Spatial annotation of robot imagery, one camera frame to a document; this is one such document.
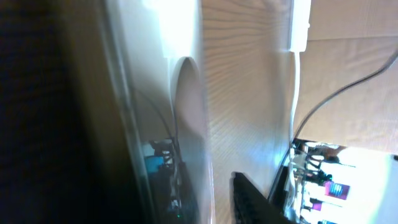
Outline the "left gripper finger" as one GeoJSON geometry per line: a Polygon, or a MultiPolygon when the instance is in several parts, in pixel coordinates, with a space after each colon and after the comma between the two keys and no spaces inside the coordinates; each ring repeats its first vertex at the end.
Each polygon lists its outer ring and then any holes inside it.
{"type": "Polygon", "coordinates": [[[231,211],[237,224],[294,224],[293,215],[285,215],[288,191],[279,186],[271,199],[266,198],[242,172],[230,179],[231,211]]]}

